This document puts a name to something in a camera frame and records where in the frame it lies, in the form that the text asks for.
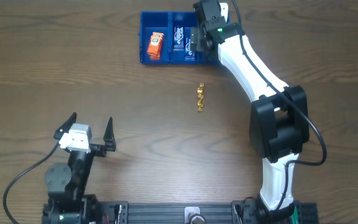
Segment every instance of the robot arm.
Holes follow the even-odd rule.
[[[219,16],[217,1],[201,0],[193,7],[199,28],[192,29],[192,36],[197,38],[193,38],[191,47],[199,52],[214,52],[241,84],[252,103],[250,138],[263,162],[263,186],[256,208],[258,219],[266,223],[289,217],[294,211],[291,194],[294,164],[288,168],[287,191],[280,205],[285,191],[285,164],[298,159],[303,143],[309,139],[308,125],[268,86],[249,60],[278,91],[307,115],[306,95],[299,86],[290,88],[266,67],[252,49],[242,28],[236,23],[227,24]],[[248,58],[244,55],[240,38]],[[278,110],[288,113],[276,119],[275,112]]]

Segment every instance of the wooden table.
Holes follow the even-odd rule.
[[[86,189],[101,200],[230,202],[258,194],[262,161],[235,78],[219,67],[139,62],[140,11],[190,11],[194,1],[0,0],[0,223],[9,223],[7,184],[49,153],[53,132],[74,111],[91,125],[93,142],[102,143],[114,119],[117,152],[94,160]],[[321,223],[358,222],[358,0],[239,6],[260,58],[307,92],[328,145],[323,166],[296,166],[295,199],[317,202]],[[301,158],[320,157],[311,134]],[[13,186],[8,206],[19,222],[40,223],[45,171],[67,159],[58,151]]]

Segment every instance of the blue tray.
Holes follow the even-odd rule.
[[[185,36],[190,34],[191,27],[197,27],[194,12],[148,12],[140,13],[139,58],[144,65],[211,65],[218,63],[210,54],[197,52],[195,60],[185,60],[184,50],[173,50],[173,28],[183,26]],[[150,36],[153,32],[164,34],[160,60],[151,60],[147,54]]]

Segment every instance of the black cable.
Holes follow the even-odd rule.
[[[7,198],[7,193],[9,192],[9,190],[11,189],[11,187],[16,183],[17,180],[19,180],[24,174],[30,172],[32,169],[36,168],[37,166],[39,166],[41,163],[45,162],[47,159],[49,159],[49,157],[56,151],[57,147],[59,146],[59,142],[56,143],[55,147],[53,147],[53,149],[50,151],[50,153],[45,156],[45,158],[41,159],[40,161],[38,161],[36,164],[30,166],[29,168],[27,168],[25,171],[21,172],[17,177],[15,177],[15,179],[12,180],[12,182],[6,187],[6,190],[4,192],[4,198],[3,198],[3,205],[4,205],[4,210],[6,215],[8,216],[8,218],[12,221],[13,224],[19,224],[11,215],[11,213],[9,212],[9,209],[7,208],[7,204],[6,204],[6,198]]]
[[[239,25],[240,25],[240,27],[242,27],[241,15],[240,15],[239,7],[238,7],[238,5],[236,3],[236,0],[232,0],[232,2],[233,2],[233,5],[234,5],[234,9],[236,10]],[[323,150],[323,158],[319,162],[307,162],[307,161],[291,160],[291,161],[288,161],[285,164],[285,187],[284,187],[284,192],[283,192],[283,195],[281,197],[280,203],[278,204],[278,206],[276,208],[276,210],[279,210],[281,205],[282,205],[282,203],[283,203],[283,201],[284,201],[285,195],[287,194],[287,189],[288,189],[288,167],[289,167],[289,165],[291,163],[294,163],[294,164],[302,164],[302,165],[308,165],[308,166],[320,166],[327,159],[327,147],[326,147],[326,144],[324,142],[324,139],[323,139],[321,133],[318,131],[316,126],[313,124],[313,122],[311,122],[310,119],[304,113],[302,113],[302,111],[290,99],[288,99],[282,92],[280,92],[278,89],[276,89],[266,79],[266,77],[262,74],[262,72],[258,69],[258,67],[256,67],[256,65],[253,63],[251,58],[248,56],[246,49],[244,48],[244,43],[243,43],[241,35],[240,35],[240,44],[241,44],[243,54],[246,56],[247,60],[252,65],[252,67],[255,69],[255,71],[259,74],[259,76],[267,83],[267,85],[270,88],[272,88],[272,90],[274,90],[288,105],[290,105],[309,124],[309,126],[312,128],[313,132],[316,134],[316,136],[318,138],[318,141],[320,142],[321,149]]]

